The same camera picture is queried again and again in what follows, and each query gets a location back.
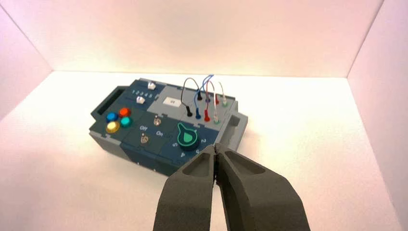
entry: blue cable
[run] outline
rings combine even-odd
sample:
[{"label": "blue cable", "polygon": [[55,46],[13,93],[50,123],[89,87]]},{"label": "blue cable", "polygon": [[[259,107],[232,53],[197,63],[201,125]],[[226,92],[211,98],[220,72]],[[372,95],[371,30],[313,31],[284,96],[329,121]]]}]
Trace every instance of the blue cable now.
[{"label": "blue cable", "polygon": [[194,94],[194,105],[195,105],[195,109],[196,109],[196,111],[197,111],[197,109],[198,109],[198,106],[197,106],[197,94],[201,91],[201,89],[203,89],[203,91],[204,91],[204,86],[206,85],[206,83],[208,82],[208,81],[210,81],[210,79],[213,77],[214,75],[208,75],[207,77],[205,77],[204,78],[204,80],[203,80],[203,85],[195,92],[195,94]]}]

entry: white floor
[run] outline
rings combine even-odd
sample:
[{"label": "white floor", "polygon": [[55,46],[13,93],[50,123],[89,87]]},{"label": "white floor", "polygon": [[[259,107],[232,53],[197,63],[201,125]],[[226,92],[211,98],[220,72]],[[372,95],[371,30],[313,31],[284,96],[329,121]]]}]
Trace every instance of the white floor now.
[{"label": "white floor", "polygon": [[[166,177],[88,134],[90,112],[140,77],[186,78],[54,72],[0,122],[0,230],[153,229]],[[290,181],[313,231],[401,230],[346,79],[215,78],[249,116],[238,151]],[[218,187],[211,230],[226,230]]]}]

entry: cable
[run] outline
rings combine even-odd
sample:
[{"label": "cable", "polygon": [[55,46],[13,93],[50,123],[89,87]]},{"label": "cable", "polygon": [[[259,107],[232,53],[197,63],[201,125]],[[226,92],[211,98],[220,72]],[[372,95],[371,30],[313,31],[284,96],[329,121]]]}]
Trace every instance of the cable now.
[{"label": "cable", "polygon": [[198,86],[197,82],[196,82],[193,78],[189,77],[189,78],[187,78],[187,79],[184,81],[183,89],[181,90],[180,100],[181,100],[181,103],[182,103],[184,106],[186,106],[186,107],[187,107],[187,105],[183,102],[183,92],[184,92],[184,88],[185,88],[185,86],[186,86],[186,82],[187,82],[187,80],[189,80],[189,79],[191,79],[192,81],[194,81],[195,85],[197,86],[197,90],[200,89],[200,87]]},{"label": "cable", "polygon": [[199,113],[199,109],[198,109],[198,106],[197,106],[197,101],[196,101],[196,96],[200,93],[200,91],[201,91],[201,89],[203,89],[204,90],[204,85],[213,77],[214,75],[208,75],[207,77],[205,77],[204,78],[204,80],[203,80],[203,84],[201,85],[201,87],[196,91],[196,93],[194,94],[194,98],[193,98],[193,101],[194,101],[194,105],[195,105],[195,118],[196,119],[200,119],[201,118],[201,115],[200,115],[200,113]]},{"label": "cable", "polygon": [[[208,80],[207,81],[207,84],[206,84],[206,96],[208,97],[208,83],[211,83],[211,85],[213,86],[213,96],[214,96],[214,99],[213,99],[213,101],[214,101],[214,123],[219,123],[219,120],[218,120],[218,115],[217,115],[217,101],[216,101],[216,97],[217,97],[217,94],[216,94],[216,89],[214,88],[214,84],[213,84],[213,82],[211,82],[210,80]],[[210,118],[208,117],[208,105],[209,105],[209,102],[207,102],[207,108],[206,108],[206,110],[204,111],[204,113],[205,113],[205,120],[206,121],[210,121]]]},{"label": "cable", "polygon": [[226,107],[227,106],[227,98],[225,97],[225,94],[224,94],[224,88],[222,87],[221,82],[218,82],[218,83],[221,86],[221,90],[222,90],[222,106]]},{"label": "cable", "polygon": [[199,92],[201,91],[201,89],[203,89],[203,91],[204,91],[204,85],[207,83],[207,81],[209,81],[212,77],[213,77],[214,75],[208,75],[207,77],[205,77],[204,78],[204,80],[203,80],[203,84],[202,84],[202,86],[199,88],[199,90],[197,90],[196,91],[196,93],[194,94],[194,98],[193,98],[193,100],[194,100],[194,105],[195,105],[195,109],[196,109],[196,111],[197,111],[197,108],[198,108],[198,106],[197,106],[197,101],[196,101],[196,96],[199,94]]},{"label": "cable", "polygon": [[[190,107],[187,106],[187,104],[185,104],[185,103],[183,102],[183,92],[184,92],[184,88],[185,88],[185,86],[186,86],[187,80],[189,80],[189,79],[191,79],[192,81],[194,81],[195,85],[197,86],[197,90],[199,90],[200,87],[198,86],[197,82],[196,82],[193,78],[190,78],[190,77],[189,77],[189,78],[187,78],[186,80],[184,80],[183,89],[181,90],[180,101],[181,101],[181,103],[182,103],[184,106],[186,106],[187,116],[188,116],[188,117],[191,117],[191,116],[192,116],[192,113],[191,113],[191,111],[190,111]],[[201,100],[201,99],[202,99],[200,93],[198,93],[197,98],[198,98],[198,100]]]}]

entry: sticker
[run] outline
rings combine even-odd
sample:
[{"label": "sticker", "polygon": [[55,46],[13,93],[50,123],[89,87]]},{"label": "sticker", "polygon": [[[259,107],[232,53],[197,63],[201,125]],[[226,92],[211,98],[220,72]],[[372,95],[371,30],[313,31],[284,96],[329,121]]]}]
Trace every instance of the sticker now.
[{"label": "sticker", "polygon": [[171,97],[166,97],[165,100],[163,101],[163,104],[173,106],[173,107],[180,107],[181,100],[174,99],[174,98],[171,98]]}]

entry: gray panel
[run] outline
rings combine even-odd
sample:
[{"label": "gray panel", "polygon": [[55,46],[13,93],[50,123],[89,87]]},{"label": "gray panel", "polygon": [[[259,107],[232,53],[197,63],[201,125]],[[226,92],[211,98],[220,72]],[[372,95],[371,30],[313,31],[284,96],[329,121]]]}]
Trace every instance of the gray panel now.
[{"label": "gray panel", "polygon": [[231,110],[227,114],[215,142],[236,151],[248,123],[248,117],[238,112],[238,101],[235,101],[231,108],[236,111]]},{"label": "gray panel", "polygon": [[202,94],[203,99],[201,101],[197,101],[197,105],[200,110],[201,119],[195,118],[195,106],[193,102],[193,96],[195,94],[194,90],[185,89],[183,93],[183,102],[186,103],[191,108],[191,112],[193,116],[188,117],[187,111],[185,106],[180,105],[179,107],[174,107],[170,105],[163,104],[163,101],[166,97],[171,97],[174,99],[179,100],[181,95],[181,89],[178,89],[174,86],[166,85],[163,91],[160,93],[158,99],[148,108],[148,112],[152,112],[155,114],[166,114],[169,118],[173,118],[176,120],[182,120],[188,123],[194,124],[196,127],[199,127],[198,124],[203,124],[206,128],[214,129],[219,131],[222,127],[222,124],[226,118],[229,116],[230,110],[232,110],[232,105],[235,100],[231,98],[227,98],[227,106],[222,106],[222,97],[218,96],[218,100],[220,103],[217,105],[217,112],[218,112],[218,119],[220,121],[219,124],[215,124],[213,121],[213,114],[214,114],[214,102],[213,102],[213,94],[210,94],[211,102],[208,107],[208,115],[211,118],[211,121],[205,122],[204,121],[204,109],[206,108],[205,103],[205,94]]}]

